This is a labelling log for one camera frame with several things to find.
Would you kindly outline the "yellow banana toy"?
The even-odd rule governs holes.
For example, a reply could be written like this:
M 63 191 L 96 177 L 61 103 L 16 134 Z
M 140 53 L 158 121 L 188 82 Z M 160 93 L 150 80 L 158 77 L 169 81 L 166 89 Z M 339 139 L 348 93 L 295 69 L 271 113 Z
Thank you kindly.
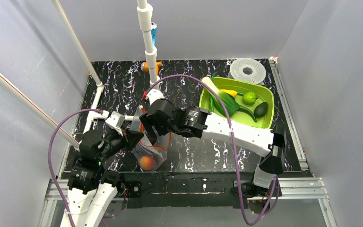
M 238 92 L 237 91 L 234 91 L 234 90 L 221 89 L 221 91 L 229 94 L 232 97 L 236 97 L 238 95 Z

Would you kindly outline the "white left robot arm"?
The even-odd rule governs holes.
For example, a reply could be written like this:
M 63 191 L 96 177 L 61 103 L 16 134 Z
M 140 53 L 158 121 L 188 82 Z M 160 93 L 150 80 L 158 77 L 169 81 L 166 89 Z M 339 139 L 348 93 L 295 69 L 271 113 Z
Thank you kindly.
M 80 156 L 72 167 L 62 227 L 96 227 L 116 195 L 127 195 L 124 174 L 107 170 L 105 161 L 121 150 L 136 147 L 144 134 L 125 129 L 111 129 L 103 136 L 97 130 L 88 130 L 81 137 Z

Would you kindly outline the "peach toy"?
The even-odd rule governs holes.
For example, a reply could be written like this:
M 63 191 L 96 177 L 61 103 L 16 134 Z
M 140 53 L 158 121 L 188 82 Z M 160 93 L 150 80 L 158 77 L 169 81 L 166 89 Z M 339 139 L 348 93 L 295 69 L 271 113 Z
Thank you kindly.
M 138 161 L 143 170 L 150 171 L 155 166 L 155 160 L 152 156 L 142 156 Z

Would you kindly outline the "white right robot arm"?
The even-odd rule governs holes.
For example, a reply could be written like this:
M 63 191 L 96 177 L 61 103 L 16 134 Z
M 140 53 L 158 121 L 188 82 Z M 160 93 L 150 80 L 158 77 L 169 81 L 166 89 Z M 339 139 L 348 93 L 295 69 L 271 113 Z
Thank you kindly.
M 256 128 L 228 121 L 205 108 L 175 107 L 166 99 L 157 99 L 139 117 L 151 142 L 157 137 L 174 133 L 186 138 L 205 138 L 234 143 L 261 156 L 254 171 L 253 184 L 269 188 L 275 175 L 283 173 L 285 132 Z

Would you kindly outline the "clear zip top bag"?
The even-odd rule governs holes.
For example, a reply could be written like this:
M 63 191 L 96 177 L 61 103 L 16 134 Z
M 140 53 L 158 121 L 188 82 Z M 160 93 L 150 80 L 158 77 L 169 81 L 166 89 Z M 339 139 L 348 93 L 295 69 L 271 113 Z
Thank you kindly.
M 139 117 L 146 112 L 147 111 L 143 109 L 143 106 L 139 105 L 131 122 L 131 130 L 144 133 L 144 137 L 132 150 L 132 153 L 136 157 L 137 161 L 139 161 L 142 156 L 152 156 L 155 160 L 155 166 L 150 171 L 155 171 L 167 159 L 167 149 L 171 144 L 172 133 L 168 133 L 164 136 L 157 136 L 156 144 L 152 145 L 145 135 L 143 124 L 139 120 Z

